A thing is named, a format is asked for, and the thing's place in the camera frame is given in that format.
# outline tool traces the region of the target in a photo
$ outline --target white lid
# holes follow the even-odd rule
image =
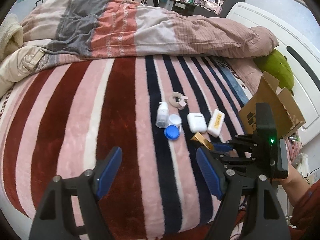
[[[168,110],[169,111],[167,102],[160,102],[158,109],[164,109],[164,110]]]
[[[177,114],[170,114],[169,115],[169,122],[173,125],[181,125],[181,118]]]

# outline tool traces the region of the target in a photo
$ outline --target wall outlet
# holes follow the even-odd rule
[[[315,171],[311,177],[313,177],[313,183],[316,183],[320,179],[320,171]]]
[[[308,176],[307,178],[305,178],[306,182],[308,182],[309,185],[314,184],[314,178],[312,175]]]

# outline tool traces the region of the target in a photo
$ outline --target gray stripe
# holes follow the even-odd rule
[[[92,57],[91,40],[98,18],[111,0],[69,0],[57,27],[55,41],[45,46],[52,54]]]

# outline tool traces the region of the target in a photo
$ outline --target bedroom clutter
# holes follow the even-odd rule
[[[164,129],[164,135],[167,139],[175,141],[180,136],[179,128],[175,125],[169,125],[166,129]]]
[[[218,137],[221,132],[222,124],[224,121],[225,114],[218,109],[213,112],[210,119],[207,132],[214,137]]]
[[[157,111],[156,126],[166,128],[168,126],[169,108],[167,102],[160,102]]]
[[[179,128],[179,132],[181,132],[182,126],[181,126],[182,120],[180,116],[177,114],[170,114],[169,115],[169,125],[174,125]]]
[[[276,122],[278,138],[288,138],[306,122],[287,88],[276,93],[278,85],[278,79],[266,71],[263,72],[257,92],[239,111],[239,117],[248,134],[256,130],[257,102],[269,103]]]
[[[201,113],[190,113],[187,115],[189,129],[192,133],[203,133],[207,130],[207,124]]]
[[[294,85],[292,70],[284,57],[278,50],[274,49],[268,56],[254,58],[253,61],[263,72],[266,71],[279,80],[280,88],[291,90]]]
[[[178,108],[179,110],[182,110],[187,105],[188,97],[182,95],[178,92],[173,92],[172,95],[169,97],[169,103],[173,107]]]
[[[194,145],[199,148],[201,146],[206,147],[208,150],[213,151],[214,147],[211,142],[209,142],[201,133],[196,133],[192,138],[191,141],[194,143]]]

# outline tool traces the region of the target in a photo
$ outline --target green plush toy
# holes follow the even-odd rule
[[[280,88],[291,90],[294,85],[293,73],[284,57],[278,50],[274,49],[268,56],[253,59],[258,68],[266,71],[279,80]]]

